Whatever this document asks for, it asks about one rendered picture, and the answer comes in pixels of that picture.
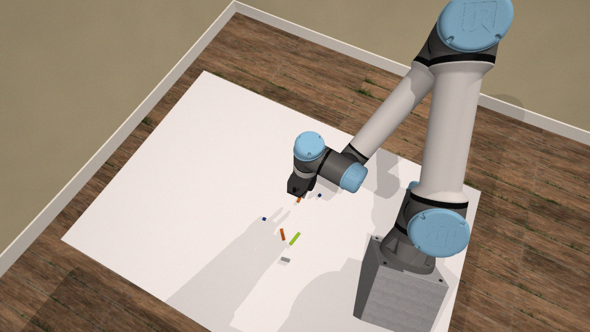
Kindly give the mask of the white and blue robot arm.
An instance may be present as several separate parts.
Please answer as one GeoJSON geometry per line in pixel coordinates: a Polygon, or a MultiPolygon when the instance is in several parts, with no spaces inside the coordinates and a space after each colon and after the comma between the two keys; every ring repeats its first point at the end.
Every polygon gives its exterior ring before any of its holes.
{"type": "Polygon", "coordinates": [[[356,193],[367,176],[363,165],[433,89],[419,182],[410,182],[380,246],[386,259],[411,273],[433,273],[436,258],[459,254],[469,243],[463,182],[481,81],[495,67],[512,20],[511,0],[451,0],[409,72],[341,153],[314,131],[295,140],[298,171],[356,193]]]}

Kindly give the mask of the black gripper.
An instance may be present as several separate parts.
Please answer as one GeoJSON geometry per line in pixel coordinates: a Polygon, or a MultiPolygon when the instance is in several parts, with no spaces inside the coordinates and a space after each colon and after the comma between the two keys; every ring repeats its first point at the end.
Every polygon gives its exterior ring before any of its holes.
{"type": "Polygon", "coordinates": [[[317,181],[318,174],[312,173],[302,173],[297,170],[295,165],[293,164],[293,172],[289,176],[287,181],[287,193],[292,194],[298,198],[304,198],[308,191],[312,191],[316,181],[317,181]]]}

